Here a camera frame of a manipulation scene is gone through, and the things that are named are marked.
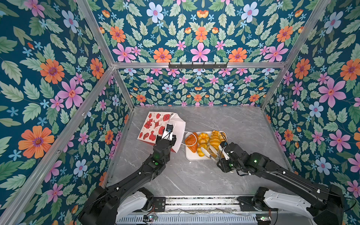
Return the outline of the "small yellow fake bun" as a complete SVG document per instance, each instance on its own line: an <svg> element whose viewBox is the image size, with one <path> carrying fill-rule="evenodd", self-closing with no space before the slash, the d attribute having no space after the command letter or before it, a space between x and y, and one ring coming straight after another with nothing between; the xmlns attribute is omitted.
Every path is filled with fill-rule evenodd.
<svg viewBox="0 0 360 225"><path fill-rule="evenodd" d="M205 148L207 150L207 145L206 144L199 144L198 147L197 147L197 153L198 153L199 157L204 157L205 155L201 151L201 147L203 147L203 148Z"/></svg>

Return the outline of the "yellow bundt fake bread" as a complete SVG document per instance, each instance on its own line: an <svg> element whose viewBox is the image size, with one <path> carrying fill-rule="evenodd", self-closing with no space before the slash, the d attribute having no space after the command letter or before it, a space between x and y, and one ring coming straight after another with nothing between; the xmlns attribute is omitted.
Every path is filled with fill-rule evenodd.
<svg viewBox="0 0 360 225"><path fill-rule="evenodd" d="M199 144L208 144L210 141L210 137L207 133L201 133L198 135L198 143Z"/></svg>

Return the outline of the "orange fake bread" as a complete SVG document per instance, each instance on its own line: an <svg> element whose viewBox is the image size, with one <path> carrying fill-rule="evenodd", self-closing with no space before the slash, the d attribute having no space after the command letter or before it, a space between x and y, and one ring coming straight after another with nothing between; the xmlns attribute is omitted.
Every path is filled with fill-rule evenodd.
<svg viewBox="0 0 360 225"><path fill-rule="evenodd" d="M198 147L198 134L196 132L190 133L185 139L185 145L192 153L197 153Z"/></svg>

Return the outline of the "red white paper bag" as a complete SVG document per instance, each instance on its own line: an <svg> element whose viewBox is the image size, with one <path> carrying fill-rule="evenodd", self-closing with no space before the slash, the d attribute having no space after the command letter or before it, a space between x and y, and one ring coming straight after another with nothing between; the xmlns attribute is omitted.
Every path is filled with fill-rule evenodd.
<svg viewBox="0 0 360 225"><path fill-rule="evenodd" d="M155 144L157 136L169 138L170 135L167 136L169 124L173 126L172 134L177 138L172 151L177 153L182 145L186 128L186 122L177 113L149 112L137 139L148 144Z"/></svg>

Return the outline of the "golden croissant fake bread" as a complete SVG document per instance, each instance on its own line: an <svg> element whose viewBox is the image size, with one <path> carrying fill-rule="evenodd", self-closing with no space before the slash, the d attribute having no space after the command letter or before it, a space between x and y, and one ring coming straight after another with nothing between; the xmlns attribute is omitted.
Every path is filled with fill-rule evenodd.
<svg viewBox="0 0 360 225"><path fill-rule="evenodd" d="M219 146L221 144L220 138L219 138L219 132L214 130L211 133L210 136L210 141L209 141L210 146L212 146L216 151L219 151Z"/></svg>

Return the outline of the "long yellow fake bread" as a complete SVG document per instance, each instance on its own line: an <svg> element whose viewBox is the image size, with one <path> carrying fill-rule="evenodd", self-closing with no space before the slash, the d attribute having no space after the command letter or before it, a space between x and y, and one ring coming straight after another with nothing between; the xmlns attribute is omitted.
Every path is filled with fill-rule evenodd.
<svg viewBox="0 0 360 225"><path fill-rule="evenodd" d="M219 138L220 138L220 146L221 148L224 148L225 146L227 146L227 136L224 132L220 132L219 133Z"/></svg>

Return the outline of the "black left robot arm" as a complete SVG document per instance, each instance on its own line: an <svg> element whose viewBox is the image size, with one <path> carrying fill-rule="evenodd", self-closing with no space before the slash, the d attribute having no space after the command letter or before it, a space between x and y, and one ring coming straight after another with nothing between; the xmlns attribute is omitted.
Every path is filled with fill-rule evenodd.
<svg viewBox="0 0 360 225"><path fill-rule="evenodd" d="M92 191L79 213L79 222L83 225L115 225L133 211L149 209L153 194L143 185L163 172L175 143L176 135L171 133L156 137L153 153L138 170L114 185L99 186Z"/></svg>

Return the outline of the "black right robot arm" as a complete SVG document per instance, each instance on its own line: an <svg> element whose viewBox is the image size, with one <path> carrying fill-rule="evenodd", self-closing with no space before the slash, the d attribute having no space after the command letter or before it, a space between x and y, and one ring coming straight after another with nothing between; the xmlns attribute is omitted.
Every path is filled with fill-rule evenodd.
<svg viewBox="0 0 360 225"><path fill-rule="evenodd" d="M217 163L224 173L235 171L239 176L257 176L272 181L291 194L259 187L253 197L238 197L240 205L258 211L284 210L310 218L317 225L341 225L345 213L341 188L311 182L280 166L267 156L248 154L235 143L222 142L219 147L201 148L205 156Z"/></svg>

